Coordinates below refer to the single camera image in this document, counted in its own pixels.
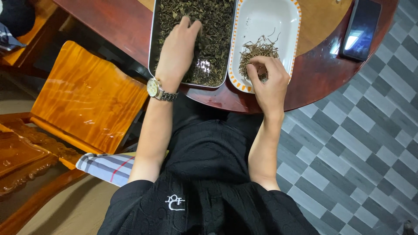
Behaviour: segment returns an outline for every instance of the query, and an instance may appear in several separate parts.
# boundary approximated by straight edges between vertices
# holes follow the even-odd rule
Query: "white embroidery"
[[[185,202],[185,200],[181,200],[181,197],[177,197],[177,195],[175,195],[175,194],[173,196],[171,196],[171,197],[168,197],[168,201],[166,201],[166,202],[168,202],[168,208],[170,210],[185,210],[185,209],[173,209],[171,207],[171,204],[173,202],[177,202],[177,205],[180,205],[181,202]]]

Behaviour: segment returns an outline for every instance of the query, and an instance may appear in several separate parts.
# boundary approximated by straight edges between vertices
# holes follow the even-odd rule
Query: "black t-shirt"
[[[249,145],[219,121],[179,131],[158,180],[118,189],[98,234],[318,234],[291,197],[250,182]]]

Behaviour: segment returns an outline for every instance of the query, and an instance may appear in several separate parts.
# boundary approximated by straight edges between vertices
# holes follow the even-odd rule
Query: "phone screen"
[[[367,59],[381,9],[382,6],[379,3],[371,0],[358,0],[351,19],[351,27],[344,40],[342,48],[344,55],[362,61]]]

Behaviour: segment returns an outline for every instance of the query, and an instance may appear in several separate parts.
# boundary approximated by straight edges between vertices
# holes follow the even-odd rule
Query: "stainless steel tray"
[[[161,27],[159,24],[159,17],[160,17],[160,11],[161,11],[161,7],[160,4],[161,0],[155,0],[154,3],[154,12],[153,12],[153,23],[151,25],[151,38],[150,38],[150,51],[148,53],[148,70],[149,72],[155,76],[155,71],[154,68],[156,66],[155,64],[155,58],[159,55],[159,49],[158,49],[158,40],[159,40],[159,34],[161,32]],[[234,23],[235,23],[235,14],[237,11],[237,4],[238,4],[238,0],[234,1],[234,11],[231,15],[231,37],[229,38],[229,47],[231,47],[232,45],[232,38],[234,36]],[[228,77],[228,61],[229,58],[231,58],[231,50],[229,50],[229,56],[228,59],[225,61],[225,77],[224,80],[221,82],[221,84],[217,87],[210,87],[210,86],[205,86],[205,85],[198,85],[198,84],[194,84],[194,83],[186,83],[186,82],[182,82],[183,84],[187,85],[188,87],[194,87],[194,88],[199,88],[199,89],[216,89],[220,86],[223,85],[223,83],[225,83],[227,77]]]

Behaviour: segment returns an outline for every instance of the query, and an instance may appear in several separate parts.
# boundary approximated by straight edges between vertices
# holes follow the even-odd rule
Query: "round wooden table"
[[[374,0],[382,12],[370,56],[387,33],[398,0]],[[75,18],[143,65],[148,64],[153,0],[54,0]],[[341,59],[337,54],[348,27],[352,0],[298,0],[302,9],[297,57],[285,110],[311,104],[347,83],[365,63]],[[238,91],[229,81],[216,90],[181,86],[188,97],[216,108],[261,113],[253,94]]]

